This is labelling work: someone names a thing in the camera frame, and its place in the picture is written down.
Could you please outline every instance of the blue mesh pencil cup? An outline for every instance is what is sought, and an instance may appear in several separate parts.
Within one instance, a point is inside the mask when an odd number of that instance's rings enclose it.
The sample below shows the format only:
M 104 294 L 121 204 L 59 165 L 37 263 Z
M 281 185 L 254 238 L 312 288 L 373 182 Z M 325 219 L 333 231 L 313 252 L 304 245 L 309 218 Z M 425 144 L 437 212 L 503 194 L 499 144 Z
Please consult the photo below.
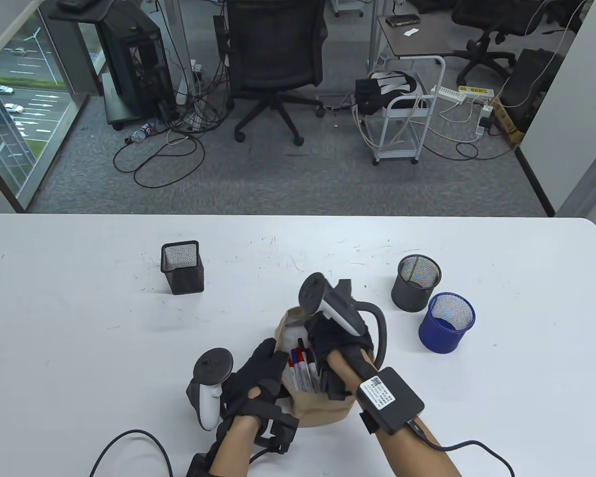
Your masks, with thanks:
M 419 340 L 435 353 L 450 353 L 474 324 L 475 309 L 468 300 L 455 293 L 438 293 L 430 299 L 419 325 Z

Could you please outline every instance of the white table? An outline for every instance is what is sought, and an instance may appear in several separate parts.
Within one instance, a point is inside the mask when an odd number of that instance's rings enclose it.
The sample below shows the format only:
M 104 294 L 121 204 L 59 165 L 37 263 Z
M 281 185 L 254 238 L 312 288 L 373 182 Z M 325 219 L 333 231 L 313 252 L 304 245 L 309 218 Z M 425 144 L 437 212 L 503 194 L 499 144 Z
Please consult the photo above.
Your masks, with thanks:
M 160 248 L 196 239 L 206 289 L 173 296 Z M 392 304 L 401 257 L 423 252 L 477 321 L 452 354 L 419 342 L 422 314 Z M 214 440 L 186 396 L 194 362 L 244 363 L 320 270 L 353 279 L 386 315 L 393 366 L 444 444 L 480 439 L 521 477 L 596 476 L 596 228 L 581 219 L 0 216 L 0 477 L 83 476 L 119 432 L 153 432 L 183 477 Z M 506 476 L 478 448 L 464 477 Z M 143 439 L 98 477 L 163 477 Z M 357 416 L 300 429 L 252 476 L 390 476 Z

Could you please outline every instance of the brown paper bag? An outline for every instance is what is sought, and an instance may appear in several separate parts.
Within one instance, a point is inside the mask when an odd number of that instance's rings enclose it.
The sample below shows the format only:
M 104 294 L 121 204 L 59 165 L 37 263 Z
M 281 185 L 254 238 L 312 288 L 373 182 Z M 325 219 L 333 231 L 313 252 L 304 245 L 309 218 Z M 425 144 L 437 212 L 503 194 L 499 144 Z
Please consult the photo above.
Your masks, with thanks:
M 294 322 L 304 323 L 308 318 L 311 318 L 311 315 L 307 315 L 300 307 L 289 309 L 280 320 L 274 334 L 276 350 L 282 346 L 285 327 Z M 355 404 L 353 396 L 348 396 L 345 400 L 330 400 L 326 393 L 303 393 L 294 389 L 287 368 L 283 372 L 283 385 L 291 395 L 291 414 L 300 420 L 299 427 L 317 427 L 343 420 Z

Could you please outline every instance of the white cart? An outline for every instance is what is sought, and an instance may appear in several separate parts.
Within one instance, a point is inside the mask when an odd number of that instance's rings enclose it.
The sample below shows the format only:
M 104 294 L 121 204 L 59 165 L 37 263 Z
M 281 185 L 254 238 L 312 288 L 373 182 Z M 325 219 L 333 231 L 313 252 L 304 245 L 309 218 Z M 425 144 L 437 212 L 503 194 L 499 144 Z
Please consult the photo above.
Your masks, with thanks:
M 428 132 L 430 119 L 439 97 L 439 86 L 444 79 L 444 72 L 446 71 L 446 62 L 444 58 L 436 55 L 428 56 L 414 56 L 414 57 L 399 57 L 399 60 L 410 60 L 411 70 L 405 71 L 408 75 L 415 78 L 415 81 L 421 86 L 421 97 L 414 94 L 403 95 L 395 98 L 389 103 L 387 107 L 383 107 L 380 111 L 371 116 L 364 117 L 364 124 L 366 126 L 367 136 L 370 141 L 379 146 L 373 149 L 373 165 L 378 165 L 380 159 L 411 159 L 411 163 L 419 162 L 419 155 L 424 145 L 424 139 Z M 434 61 L 441 65 L 441 71 L 437 78 L 438 87 L 435 88 L 434 93 L 429 93 L 428 88 L 422 83 L 418 73 L 415 71 L 416 61 Z M 411 101 L 420 98 L 425 104 L 423 107 L 413 109 L 395 109 L 395 106 L 400 101 Z M 418 135 L 415 130 L 415 125 L 409 122 L 397 141 L 390 145 L 393 137 L 402 128 L 407 118 L 425 118 L 422 133 Z
M 341 11 L 358 11 L 360 16 L 364 16 L 363 2 L 359 0 L 331 0 L 331 6 L 334 9 L 334 15 L 340 16 Z

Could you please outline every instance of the cardboard box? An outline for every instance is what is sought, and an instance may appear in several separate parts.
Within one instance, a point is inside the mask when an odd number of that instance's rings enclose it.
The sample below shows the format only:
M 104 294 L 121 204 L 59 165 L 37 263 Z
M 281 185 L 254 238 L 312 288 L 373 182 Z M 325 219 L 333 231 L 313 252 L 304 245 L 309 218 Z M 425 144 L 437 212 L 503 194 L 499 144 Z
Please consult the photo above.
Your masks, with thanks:
M 507 133 L 508 139 L 512 146 L 520 145 L 521 141 L 523 141 L 523 137 L 525 136 L 524 132 L 519 131 L 512 119 L 508 116 L 507 111 L 503 107 L 503 105 L 495 100 L 493 102 L 493 108 L 495 110 L 495 117 L 499 121 L 500 125 L 502 126 L 503 130 Z

